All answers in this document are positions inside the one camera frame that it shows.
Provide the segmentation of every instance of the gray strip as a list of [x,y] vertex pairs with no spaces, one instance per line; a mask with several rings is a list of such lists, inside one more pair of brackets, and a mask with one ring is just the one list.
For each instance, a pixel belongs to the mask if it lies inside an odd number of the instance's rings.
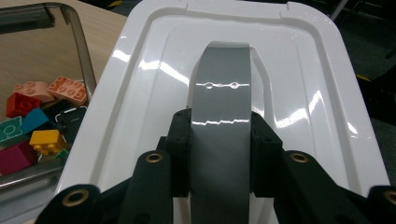
[[248,45],[204,51],[192,98],[192,224],[248,223],[250,78]]

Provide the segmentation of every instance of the green toy block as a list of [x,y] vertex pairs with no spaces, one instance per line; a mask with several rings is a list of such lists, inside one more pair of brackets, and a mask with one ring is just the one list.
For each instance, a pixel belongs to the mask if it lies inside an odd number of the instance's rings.
[[29,139],[21,130],[23,118],[18,116],[0,122],[0,146],[10,147]]

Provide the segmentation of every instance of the red toy block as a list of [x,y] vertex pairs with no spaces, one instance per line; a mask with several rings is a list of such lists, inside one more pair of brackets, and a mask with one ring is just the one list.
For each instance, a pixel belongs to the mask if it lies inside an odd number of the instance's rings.
[[26,117],[27,113],[38,107],[40,107],[39,100],[14,92],[7,99],[6,116],[9,118]]
[[85,85],[68,77],[58,77],[49,85],[48,91],[59,99],[65,99],[74,105],[84,105],[87,101]]
[[0,176],[17,172],[36,161],[37,154],[29,145],[29,141],[7,147],[0,151]]
[[47,91],[49,84],[43,81],[28,81],[24,85],[17,84],[14,92],[40,100],[41,103],[51,102],[55,97]]

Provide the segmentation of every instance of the lego block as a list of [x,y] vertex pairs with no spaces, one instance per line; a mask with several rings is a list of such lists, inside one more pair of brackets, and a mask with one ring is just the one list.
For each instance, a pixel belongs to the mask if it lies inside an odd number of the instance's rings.
[[26,117],[29,111],[38,107],[40,107],[39,100],[14,92],[7,99],[6,116],[9,118]]
[[62,111],[71,109],[73,105],[66,101],[66,100],[61,100],[58,101],[56,104],[50,105],[46,108],[44,108],[44,113],[47,115],[47,117],[52,120],[53,123],[56,122],[55,117],[60,114]]
[[43,81],[28,81],[25,84],[17,84],[14,92],[36,98],[41,103],[51,102],[55,100],[52,94],[47,90],[49,84]]
[[87,101],[85,85],[68,77],[58,77],[49,85],[48,91],[59,99],[65,99],[74,105],[84,105]]
[[64,135],[64,139],[66,139],[68,144],[75,141],[85,112],[87,112],[87,107],[79,106],[65,110],[55,117],[56,128]]
[[67,146],[58,130],[34,131],[29,144],[43,155],[59,153]]
[[14,119],[0,122],[0,146],[10,147],[29,139],[21,130],[22,121],[23,118],[18,116]]
[[7,147],[0,151],[0,175],[12,174],[33,165],[36,161],[37,154],[29,145],[29,141]]
[[30,111],[21,125],[21,130],[26,135],[30,135],[35,130],[50,130],[54,128],[55,125],[47,118],[41,108],[35,108]]

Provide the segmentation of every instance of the blue toy block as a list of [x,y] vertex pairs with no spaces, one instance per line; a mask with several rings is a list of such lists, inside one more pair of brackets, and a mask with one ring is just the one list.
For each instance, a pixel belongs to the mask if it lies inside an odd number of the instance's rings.
[[23,120],[21,130],[24,134],[31,134],[34,130],[54,129],[55,125],[41,108],[30,111]]
[[11,147],[29,139],[21,130],[23,118],[18,116],[0,122],[0,146]]

